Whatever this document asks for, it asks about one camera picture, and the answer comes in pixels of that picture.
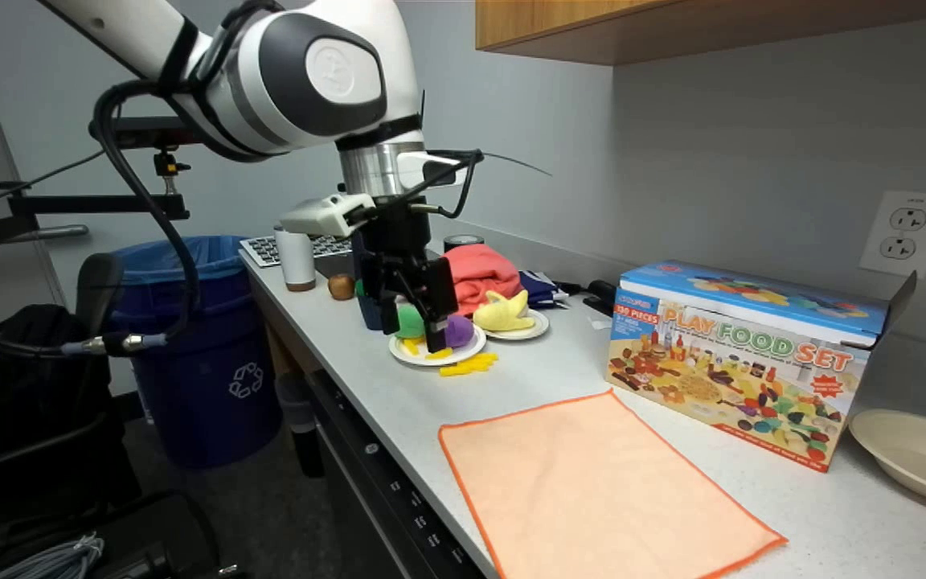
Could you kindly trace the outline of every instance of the cup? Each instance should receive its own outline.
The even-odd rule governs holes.
[[[305,293],[314,286],[311,241],[300,232],[275,232],[275,257],[283,286],[288,293]]]

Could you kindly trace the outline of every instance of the plate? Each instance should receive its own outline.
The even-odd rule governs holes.
[[[413,354],[401,347],[394,335],[388,335],[388,354],[408,368],[451,368],[459,361],[476,357],[485,347],[485,332],[471,326],[471,342],[446,357],[432,361],[427,346],[420,346]]]
[[[522,329],[522,332],[489,332],[489,342],[532,342],[541,335],[550,332],[550,318],[536,309],[526,309],[526,318],[532,318],[530,329]]]
[[[874,454],[882,470],[899,485],[926,495],[926,420],[868,408],[847,423],[852,438]]]

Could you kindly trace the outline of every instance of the toy food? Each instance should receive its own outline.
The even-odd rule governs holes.
[[[463,317],[451,317],[444,321],[444,346],[463,350],[471,342],[471,321]]]
[[[482,332],[524,332],[532,329],[532,318],[526,317],[526,289],[506,300],[500,293],[485,293],[485,303],[471,313],[471,321]]]
[[[441,368],[438,372],[441,376],[465,376],[465,372],[489,372],[489,368],[495,364],[497,357],[491,350],[482,350],[468,361],[459,361],[453,368]]]
[[[419,306],[399,303],[394,317],[399,317],[399,332],[394,332],[399,342],[424,342],[424,318]]]

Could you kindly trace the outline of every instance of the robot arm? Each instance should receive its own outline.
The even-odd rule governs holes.
[[[311,0],[300,9],[244,0],[214,36],[167,0],[42,4],[153,85],[226,159],[263,161],[334,142],[342,192],[292,209],[281,227],[349,234],[358,277],[387,313],[381,329],[394,332],[393,303],[408,297],[427,318],[427,347],[444,346],[456,300],[446,260],[424,250],[432,232],[419,190],[463,185],[468,168],[424,152],[420,89],[394,0]]]
[[[226,159],[257,161],[367,131],[419,142],[408,118],[420,114],[420,89],[393,0],[242,4],[214,36],[167,0],[42,4],[157,85]]]

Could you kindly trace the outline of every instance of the orange cloth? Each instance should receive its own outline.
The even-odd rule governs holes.
[[[485,293],[516,297],[522,271],[489,244],[459,244],[444,256],[453,271],[456,313],[471,317]]]
[[[611,394],[438,438],[500,579],[723,577],[784,544]]]

